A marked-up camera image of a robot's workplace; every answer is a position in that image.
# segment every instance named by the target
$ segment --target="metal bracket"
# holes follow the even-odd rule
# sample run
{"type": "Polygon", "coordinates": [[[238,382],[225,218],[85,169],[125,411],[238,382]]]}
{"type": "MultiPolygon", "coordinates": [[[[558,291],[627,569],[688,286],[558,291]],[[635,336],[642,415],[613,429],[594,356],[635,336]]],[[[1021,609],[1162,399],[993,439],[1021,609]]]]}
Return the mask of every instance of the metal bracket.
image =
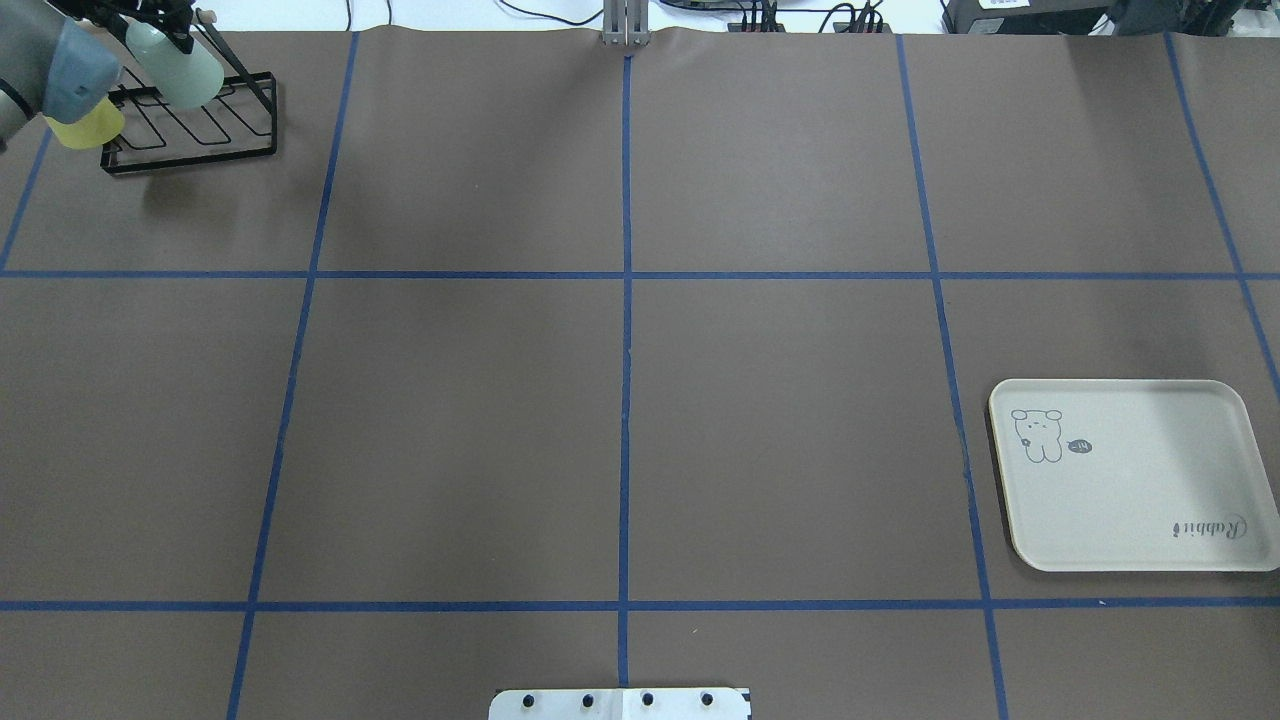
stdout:
{"type": "Polygon", "coordinates": [[[751,720],[751,692],[737,688],[504,691],[489,720],[751,720]]]}
{"type": "Polygon", "coordinates": [[[605,45],[649,45],[649,0],[604,0],[605,45]]]}

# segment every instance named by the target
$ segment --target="grid line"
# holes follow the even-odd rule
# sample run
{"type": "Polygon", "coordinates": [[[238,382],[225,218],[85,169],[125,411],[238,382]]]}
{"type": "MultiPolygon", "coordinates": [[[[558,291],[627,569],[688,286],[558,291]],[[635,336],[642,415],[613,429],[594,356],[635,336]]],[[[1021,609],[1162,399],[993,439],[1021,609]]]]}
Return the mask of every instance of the grid line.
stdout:
{"type": "MultiPolygon", "coordinates": [[[[307,279],[308,270],[0,270],[4,279],[307,279]]],[[[317,281],[1011,281],[1276,282],[1280,273],[1091,273],[1020,270],[316,270],[317,281]]]]}
{"type": "Polygon", "coordinates": [[[266,544],[271,534],[271,518],[275,511],[276,491],[280,486],[280,469],[284,465],[284,442],[293,414],[293,398],[298,384],[298,366],[302,363],[302,343],[307,334],[311,316],[311,300],[315,296],[316,272],[320,268],[320,250],[324,245],[325,223],[329,218],[329,199],[333,196],[333,178],[338,170],[338,151],[342,149],[342,129],[347,115],[347,101],[351,97],[351,81],[356,68],[356,54],[360,50],[360,33],[351,35],[347,50],[347,69],[342,83],[342,97],[338,101],[338,117],[333,128],[333,143],[329,147],[329,167],[325,170],[324,191],[320,195],[320,211],[316,218],[315,240],[311,243],[311,264],[307,268],[307,286],[302,293],[302,309],[298,311],[298,329],[293,340],[293,355],[289,360],[289,377],[284,387],[284,406],[280,410],[280,425],[275,436],[275,454],[271,459],[271,475],[266,486],[266,498],[262,503],[262,524],[259,528],[257,548],[253,553],[253,571],[248,585],[248,607],[244,610],[244,623],[241,628],[239,650],[236,653],[236,670],[232,675],[232,688],[227,700],[227,720],[236,720],[239,712],[241,691],[244,687],[244,670],[248,665],[248,650],[253,638],[253,620],[259,589],[262,584],[262,568],[266,562],[266,544]]]}
{"type": "Polygon", "coordinates": [[[45,136],[40,140],[40,150],[36,151],[36,159],[31,161],[31,172],[27,173],[27,184],[22,187],[22,197],[18,199],[13,220],[9,222],[9,233],[4,238],[4,249],[0,250],[0,270],[4,270],[5,265],[9,264],[9,254],[13,252],[13,243],[18,241],[18,228],[22,227],[22,217],[27,214],[27,202],[31,201],[31,193],[36,190],[36,178],[40,177],[40,168],[45,164],[45,152],[49,150],[49,141],[52,137],[54,131],[46,127],[45,136]]]}
{"type": "Polygon", "coordinates": [[[622,59],[622,413],[618,460],[618,687],[630,684],[631,601],[631,55],[622,59]]]}
{"type": "MultiPolygon", "coordinates": [[[[6,600],[0,612],[246,612],[259,614],[468,614],[468,612],[617,612],[612,600],[545,601],[138,601],[138,600],[6,600]]],[[[631,600],[628,612],[896,612],[992,610],[1120,610],[1276,607],[1280,596],[1166,596],[1166,597],[1014,597],[992,598],[868,598],[868,600],[631,600]]]]}
{"type": "Polygon", "coordinates": [[[1204,155],[1204,147],[1201,146],[1199,132],[1196,129],[1196,118],[1192,115],[1192,105],[1187,100],[1183,70],[1178,63],[1178,49],[1174,46],[1174,36],[1169,32],[1165,32],[1165,53],[1169,55],[1169,69],[1174,73],[1174,88],[1178,91],[1178,102],[1183,109],[1183,120],[1187,123],[1187,135],[1192,141],[1192,150],[1196,152],[1196,163],[1204,177],[1204,190],[1208,192],[1210,202],[1213,205],[1213,215],[1217,219],[1219,229],[1222,232],[1222,242],[1226,245],[1226,252],[1231,256],[1231,268],[1235,269],[1235,278],[1240,283],[1240,295],[1244,297],[1244,306],[1249,311],[1253,334],[1258,338],[1262,360],[1266,363],[1267,373],[1271,375],[1271,388],[1276,393],[1276,400],[1280,400],[1280,373],[1276,372],[1276,361],[1271,355],[1271,343],[1267,342],[1267,333],[1262,328],[1258,307],[1253,302],[1249,281],[1244,277],[1244,263],[1240,260],[1240,250],[1235,246],[1231,225],[1226,222],[1226,210],[1222,208],[1222,199],[1217,193],[1217,183],[1213,182],[1213,173],[1210,172],[1208,158],[1204,155]]]}
{"type": "Polygon", "coordinates": [[[1000,662],[1000,638],[996,633],[996,614],[991,605],[991,584],[987,578],[987,552],[982,543],[982,519],[978,515],[978,493],[973,486],[973,462],[969,456],[969,437],[965,430],[964,407],[960,402],[960,383],[956,379],[955,355],[951,351],[951,328],[947,323],[946,299],[942,295],[942,275],[938,266],[938,251],[933,237],[933,214],[929,210],[928,186],[924,179],[924,161],[920,158],[920,136],[915,124],[915,102],[911,99],[911,73],[906,60],[906,46],[901,35],[895,35],[897,45],[897,69],[902,81],[902,104],[906,110],[906,132],[911,142],[911,163],[915,168],[916,196],[920,204],[920,223],[924,231],[924,245],[929,254],[929,273],[933,282],[933,302],[938,315],[938,336],[942,343],[942,359],[947,372],[947,387],[951,396],[951,414],[960,439],[965,491],[969,500],[969,532],[973,539],[973,555],[978,571],[978,588],[982,593],[982,615],[987,629],[987,652],[991,656],[991,678],[996,694],[996,712],[1000,720],[1009,720],[1009,702],[1005,694],[1005,670],[1000,662]]]}

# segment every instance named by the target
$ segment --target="yellow cup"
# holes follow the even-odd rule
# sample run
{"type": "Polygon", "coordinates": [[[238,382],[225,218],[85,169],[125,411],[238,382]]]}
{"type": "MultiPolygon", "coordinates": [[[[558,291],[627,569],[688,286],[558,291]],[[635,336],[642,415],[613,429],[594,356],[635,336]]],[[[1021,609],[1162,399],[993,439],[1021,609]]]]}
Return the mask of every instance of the yellow cup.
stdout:
{"type": "Polygon", "coordinates": [[[124,129],[124,114],[104,97],[87,115],[72,124],[63,124],[46,117],[45,120],[52,128],[58,142],[72,150],[88,150],[101,147],[102,143],[113,140],[124,129]]]}

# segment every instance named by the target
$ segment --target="black wire rack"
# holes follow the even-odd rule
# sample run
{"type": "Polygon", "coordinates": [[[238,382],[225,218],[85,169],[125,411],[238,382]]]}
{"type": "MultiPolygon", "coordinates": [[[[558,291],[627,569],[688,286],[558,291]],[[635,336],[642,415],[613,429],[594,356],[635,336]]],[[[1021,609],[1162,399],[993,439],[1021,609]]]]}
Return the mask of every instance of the black wire rack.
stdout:
{"type": "Polygon", "coordinates": [[[102,146],[109,174],[138,173],[275,154],[279,102],[275,76],[250,73],[212,26],[200,27],[210,46],[239,74],[201,108],[175,110],[133,69],[108,94],[125,115],[125,129],[102,146]]]}

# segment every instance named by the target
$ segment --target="cartoon bear drawing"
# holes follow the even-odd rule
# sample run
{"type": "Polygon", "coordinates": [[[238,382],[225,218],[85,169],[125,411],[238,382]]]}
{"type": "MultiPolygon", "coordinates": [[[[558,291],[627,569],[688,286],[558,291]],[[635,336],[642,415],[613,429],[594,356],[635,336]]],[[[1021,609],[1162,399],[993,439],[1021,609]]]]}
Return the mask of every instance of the cartoon bear drawing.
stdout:
{"type": "Polygon", "coordinates": [[[1014,410],[1014,428],[1032,462],[1062,459],[1062,414],[1057,410],[1014,410]]]}

